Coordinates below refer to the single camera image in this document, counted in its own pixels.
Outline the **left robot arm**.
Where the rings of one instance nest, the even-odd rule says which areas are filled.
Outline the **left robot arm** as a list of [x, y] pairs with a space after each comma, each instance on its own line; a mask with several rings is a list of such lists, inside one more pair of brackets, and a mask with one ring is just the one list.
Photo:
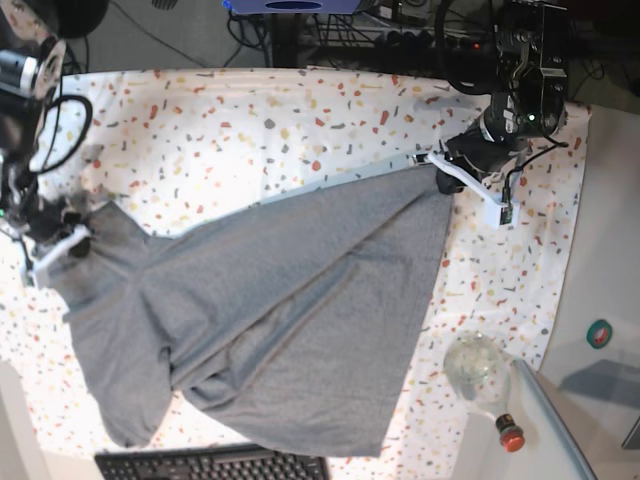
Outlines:
[[470, 190], [484, 201], [484, 221], [493, 228], [517, 222], [516, 180], [533, 161], [529, 143], [544, 139], [546, 153], [562, 147], [568, 86], [566, 8], [545, 1], [506, 1], [491, 8], [489, 61], [494, 73], [485, 83], [461, 80], [447, 58], [445, 19], [451, 8], [440, 3], [434, 21], [438, 64], [451, 87], [470, 96], [487, 95], [489, 106], [461, 134], [421, 154], [433, 164], [439, 191]]

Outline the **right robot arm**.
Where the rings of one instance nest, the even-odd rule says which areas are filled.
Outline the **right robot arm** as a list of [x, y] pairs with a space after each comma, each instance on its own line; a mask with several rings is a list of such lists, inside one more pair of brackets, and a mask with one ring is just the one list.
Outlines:
[[[48, 200], [39, 193], [42, 176], [62, 167], [87, 137], [93, 120], [88, 98], [63, 91], [67, 42], [93, 31], [104, 18], [105, 1], [4, 1], [1, 4], [1, 219], [7, 235], [35, 247], [25, 251], [23, 282], [46, 288], [54, 263], [83, 257], [91, 233], [69, 199]], [[39, 137], [50, 112], [67, 102], [84, 110], [75, 144], [56, 162], [32, 168]]]

